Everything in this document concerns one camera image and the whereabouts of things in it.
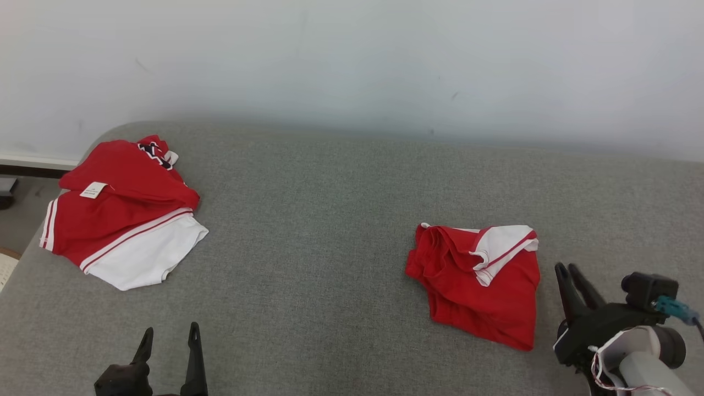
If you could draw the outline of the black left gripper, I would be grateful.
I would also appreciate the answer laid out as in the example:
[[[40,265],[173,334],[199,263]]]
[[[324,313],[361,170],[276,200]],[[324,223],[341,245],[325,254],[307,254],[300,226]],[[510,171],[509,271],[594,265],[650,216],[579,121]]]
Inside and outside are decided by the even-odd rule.
[[[154,330],[148,327],[139,343],[131,364],[110,365],[93,384],[96,395],[157,395],[149,383]],[[180,388],[181,396],[208,395],[208,383],[203,356],[203,346],[199,324],[192,322],[187,345],[189,360],[184,384]]]

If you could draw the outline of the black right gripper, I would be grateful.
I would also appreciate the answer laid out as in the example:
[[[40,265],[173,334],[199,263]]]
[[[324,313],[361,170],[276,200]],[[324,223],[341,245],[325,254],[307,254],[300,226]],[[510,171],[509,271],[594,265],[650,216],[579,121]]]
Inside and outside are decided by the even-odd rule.
[[[629,304],[606,303],[575,263],[554,266],[565,314],[564,331],[553,346],[559,364],[585,369],[592,353],[620,331],[637,326],[661,325],[669,318],[651,309]]]

